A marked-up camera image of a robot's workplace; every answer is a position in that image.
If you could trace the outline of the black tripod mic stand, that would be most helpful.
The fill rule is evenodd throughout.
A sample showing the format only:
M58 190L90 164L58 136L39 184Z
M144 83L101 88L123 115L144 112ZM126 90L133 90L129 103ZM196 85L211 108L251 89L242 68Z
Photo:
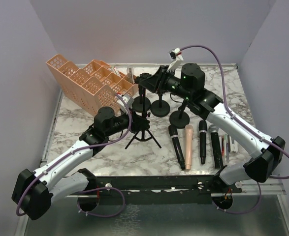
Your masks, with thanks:
M138 85L139 95L134 99L131 111L132 111L132 125L131 132L134 134L132 139L128 142L125 149L127 149L133 140L138 140L139 142L146 142L151 139L157 144L159 148L161 145L156 140L154 135L150 132L150 121L147 117L150 116L148 112L151 107L150 100L146 97L146 89L139 84L143 79L147 79L151 76L149 73L142 73L136 77L135 83Z

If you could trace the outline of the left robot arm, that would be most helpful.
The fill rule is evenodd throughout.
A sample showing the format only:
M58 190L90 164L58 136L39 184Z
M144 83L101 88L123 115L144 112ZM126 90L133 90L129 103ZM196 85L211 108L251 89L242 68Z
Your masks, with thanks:
M71 177L66 177L66 174L98 154L105 146L113 144L114 141L109 141L113 134L123 130L134 133L148 128L149 123L146 116L140 116L130 109L117 117L112 108L100 108L94 123L65 153L46 166L19 173L12 193L12 200L17 204L16 214L36 220L58 199L74 193L99 193L105 189L98 185L96 177L87 169L80 169Z

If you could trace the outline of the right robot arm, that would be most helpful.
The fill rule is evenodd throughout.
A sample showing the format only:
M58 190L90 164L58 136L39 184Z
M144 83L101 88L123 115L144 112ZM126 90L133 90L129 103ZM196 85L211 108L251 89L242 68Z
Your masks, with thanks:
M160 66L154 75L142 78L140 86L152 93L169 92L182 98L192 113L229 134L251 157L244 163L221 168L214 180L226 185L248 179L266 182L282 160L279 148L284 148L285 141L279 136L271 138L265 134L255 137L260 131L246 130L246 127L251 128L247 122L239 124L237 120L240 117L234 113L229 114L223 100L205 89L205 73L196 63L184 64L180 78L167 69L167 66Z

